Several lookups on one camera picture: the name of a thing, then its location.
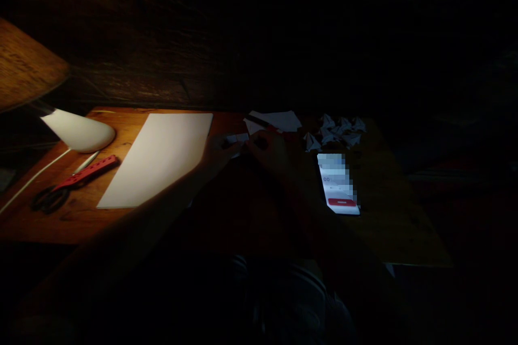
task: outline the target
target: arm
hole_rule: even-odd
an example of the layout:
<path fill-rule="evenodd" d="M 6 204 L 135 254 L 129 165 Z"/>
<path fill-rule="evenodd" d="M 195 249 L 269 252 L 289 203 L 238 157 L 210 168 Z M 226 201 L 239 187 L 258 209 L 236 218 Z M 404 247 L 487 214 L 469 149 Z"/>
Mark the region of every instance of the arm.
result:
<path fill-rule="evenodd" d="M 267 146 L 258 147 L 258 139 L 259 144 Z M 282 138 L 260 131 L 247 145 L 283 187 L 298 229 L 324 277 L 351 311 L 360 338 L 368 343 L 387 337 L 401 344 L 424 343 L 395 280 L 318 193 L 308 190 L 297 178 Z"/>
<path fill-rule="evenodd" d="M 83 323 L 92 306 L 135 268 L 201 188 L 240 151 L 210 137 L 200 164 L 75 250 L 19 305 L 18 315 L 55 315 Z"/>

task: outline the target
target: lamp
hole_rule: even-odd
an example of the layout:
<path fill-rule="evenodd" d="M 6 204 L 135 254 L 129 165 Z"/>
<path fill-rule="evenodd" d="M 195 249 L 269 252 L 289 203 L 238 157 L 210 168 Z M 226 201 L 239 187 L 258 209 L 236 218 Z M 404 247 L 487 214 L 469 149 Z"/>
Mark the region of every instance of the lamp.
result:
<path fill-rule="evenodd" d="M 0 113 L 29 104 L 69 148 L 91 153 L 111 143 L 112 127 L 37 100 L 69 73 L 67 62 L 0 18 Z"/>

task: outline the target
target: person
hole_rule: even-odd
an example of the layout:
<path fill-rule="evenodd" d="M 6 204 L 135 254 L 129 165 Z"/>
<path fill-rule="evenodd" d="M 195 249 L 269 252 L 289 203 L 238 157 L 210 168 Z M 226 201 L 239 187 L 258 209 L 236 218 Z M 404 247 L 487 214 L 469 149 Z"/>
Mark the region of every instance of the person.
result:
<path fill-rule="evenodd" d="M 13 343 L 84 342 L 99 305 L 145 261 L 203 186 L 240 152 L 241 143 L 224 147 L 227 135 L 209 137 L 196 168 L 77 248 L 33 289 L 17 307 L 10 328 Z M 181 260 L 174 261 L 173 275 L 155 276 L 153 284 L 167 279 L 175 290 L 175 299 L 165 303 L 162 294 L 147 297 L 158 299 L 161 306 L 154 309 L 163 311 L 140 341 L 163 342 L 169 338 L 171 343 L 183 343 L 203 338 L 204 342 L 217 343 L 330 342 L 325 336 L 325 306 L 331 293 L 317 274 L 320 270 L 328 288 L 350 312 L 343 315 L 342 326 L 349 327 L 347 320 L 352 317 L 350 327 L 356 334 L 346 337 L 351 342 L 389 339 L 399 345 L 426 343 L 426 336 L 385 266 L 326 206 L 319 193 L 310 191 L 298 179 L 284 140 L 272 132 L 259 131 L 246 147 L 284 191 L 286 205 L 294 215 L 290 222 L 296 223 L 318 266 L 308 271 L 307 266 L 278 260 L 270 266 L 259 263 L 258 270 L 249 271 L 247 259 L 239 256 L 224 261 L 211 257 L 212 265 L 207 266 L 190 258 L 183 261 L 190 267 L 181 267 Z M 167 272 L 163 259 L 161 269 Z M 142 277 L 149 274 L 141 271 Z M 246 281 L 250 275 L 259 281 Z M 131 298 L 124 298 L 132 301 L 128 306 L 136 303 L 136 295 L 144 293 L 135 287 L 141 284 L 130 288 Z M 151 309 L 141 308 L 138 313 L 146 316 Z M 114 316 L 103 321 L 111 322 Z M 133 329 L 141 325 L 142 317 L 128 322 L 119 330 L 118 338 L 124 331 L 135 340 Z M 103 334 L 94 342 L 102 343 L 102 338 Z"/>

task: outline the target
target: red button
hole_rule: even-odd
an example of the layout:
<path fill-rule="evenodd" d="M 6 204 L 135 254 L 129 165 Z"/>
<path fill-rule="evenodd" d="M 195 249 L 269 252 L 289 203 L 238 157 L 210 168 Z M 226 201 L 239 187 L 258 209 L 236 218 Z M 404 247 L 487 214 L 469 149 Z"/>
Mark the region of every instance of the red button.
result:
<path fill-rule="evenodd" d="M 329 204 L 334 206 L 356 206 L 352 199 L 329 198 Z"/>

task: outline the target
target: lamp cord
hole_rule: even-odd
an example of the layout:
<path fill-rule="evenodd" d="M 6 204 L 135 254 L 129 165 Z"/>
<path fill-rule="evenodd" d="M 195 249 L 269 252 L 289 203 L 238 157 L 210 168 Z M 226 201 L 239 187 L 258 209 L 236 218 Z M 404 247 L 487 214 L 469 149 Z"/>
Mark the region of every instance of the lamp cord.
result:
<path fill-rule="evenodd" d="M 16 197 L 18 197 L 26 188 L 27 186 L 29 186 L 42 172 L 44 172 L 47 168 L 49 168 L 50 166 L 52 166 L 54 163 L 56 163 L 58 160 L 60 160 L 63 156 L 65 156 L 69 151 L 71 150 L 71 148 L 69 148 L 67 151 L 63 152 L 61 155 L 59 155 L 56 159 L 54 159 L 52 162 L 50 162 L 49 164 L 47 164 L 44 168 L 42 168 L 40 171 L 38 171 L 36 174 L 34 174 L 34 176 L 32 178 L 30 178 L 27 183 L 25 183 L 23 185 L 23 187 L 21 189 L 18 190 L 18 192 L 16 194 L 13 195 L 13 197 L 4 205 L 4 207 L 2 209 L 0 209 L 0 214 L 3 213 L 3 211 L 5 209 L 7 209 L 7 207 L 11 204 L 11 202 L 13 202 Z"/>

